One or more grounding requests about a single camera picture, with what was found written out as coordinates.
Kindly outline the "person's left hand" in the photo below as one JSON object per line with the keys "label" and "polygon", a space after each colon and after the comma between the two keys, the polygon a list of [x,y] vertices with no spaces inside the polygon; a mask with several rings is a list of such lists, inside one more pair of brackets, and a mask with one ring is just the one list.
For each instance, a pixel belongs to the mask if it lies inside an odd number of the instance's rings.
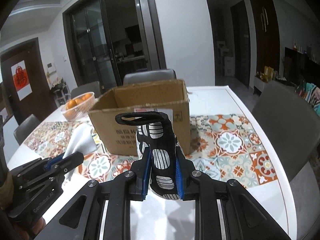
{"label": "person's left hand", "polygon": [[1,175],[1,229],[8,239],[34,239],[46,226],[46,221],[41,217],[32,228],[11,222],[4,212],[13,203],[14,183],[12,175],[8,172],[6,178]]}

